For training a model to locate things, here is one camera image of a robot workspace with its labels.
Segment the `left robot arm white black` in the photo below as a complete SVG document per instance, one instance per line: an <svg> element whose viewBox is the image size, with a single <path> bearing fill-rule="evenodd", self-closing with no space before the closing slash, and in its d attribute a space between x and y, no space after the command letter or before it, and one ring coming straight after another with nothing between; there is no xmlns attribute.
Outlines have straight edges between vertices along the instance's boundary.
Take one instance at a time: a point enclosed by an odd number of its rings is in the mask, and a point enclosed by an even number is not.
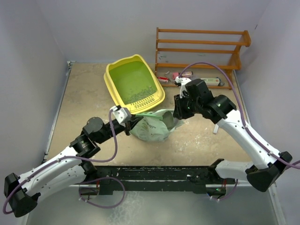
<svg viewBox="0 0 300 225"><path fill-rule="evenodd" d="M98 145L119 133L128 133L141 119L134 116L121 125L117 120L105 124L99 117L90 118L81 134L58 155L26 173L11 173L5 178L3 213L22 217L70 185L93 183L97 169L92 157L100 151Z"/></svg>

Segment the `silver metal scoop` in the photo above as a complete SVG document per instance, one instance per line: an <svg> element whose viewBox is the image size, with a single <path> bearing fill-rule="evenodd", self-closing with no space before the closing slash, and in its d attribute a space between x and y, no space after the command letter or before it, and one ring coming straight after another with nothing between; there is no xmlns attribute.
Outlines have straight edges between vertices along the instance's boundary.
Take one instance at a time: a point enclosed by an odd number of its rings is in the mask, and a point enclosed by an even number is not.
<svg viewBox="0 0 300 225"><path fill-rule="evenodd" d="M166 125L168 130L173 129L178 122L177 119L173 117L173 113L171 111L166 111L163 114L162 121Z"/></svg>

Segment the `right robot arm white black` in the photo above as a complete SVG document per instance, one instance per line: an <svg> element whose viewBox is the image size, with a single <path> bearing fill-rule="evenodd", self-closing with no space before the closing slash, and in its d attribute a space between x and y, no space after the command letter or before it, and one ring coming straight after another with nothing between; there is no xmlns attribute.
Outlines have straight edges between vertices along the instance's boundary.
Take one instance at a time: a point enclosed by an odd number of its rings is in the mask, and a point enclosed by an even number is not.
<svg viewBox="0 0 300 225"><path fill-rule="evenodd" d="M220 183L223 179L248 181L256 190L265 192L286 170L292 156L268 144L245 120L243 113L225 95L213 96L201 79L176 78L180 93L174 96L173 115L185 120L200 114L211 120L249 155L251 161L218 160L209 171L209 180Z"/></svg>

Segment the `green cat litter bag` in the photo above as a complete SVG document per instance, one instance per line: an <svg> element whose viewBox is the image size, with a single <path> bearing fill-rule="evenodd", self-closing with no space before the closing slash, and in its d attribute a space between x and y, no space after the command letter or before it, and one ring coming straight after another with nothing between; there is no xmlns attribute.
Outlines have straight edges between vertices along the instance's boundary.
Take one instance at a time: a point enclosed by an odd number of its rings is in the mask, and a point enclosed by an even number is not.
<svg viewBox="0 0 300 225"><path fill-rule="evenodd" d="M175 127L168 130L162 121L166 111L174 112L170 109L160 109L137 114L137 116L143 116L143 119L130 131L130 134L145 142L163 142L175 129L184 124L182 120L177 119Z"/></svg>

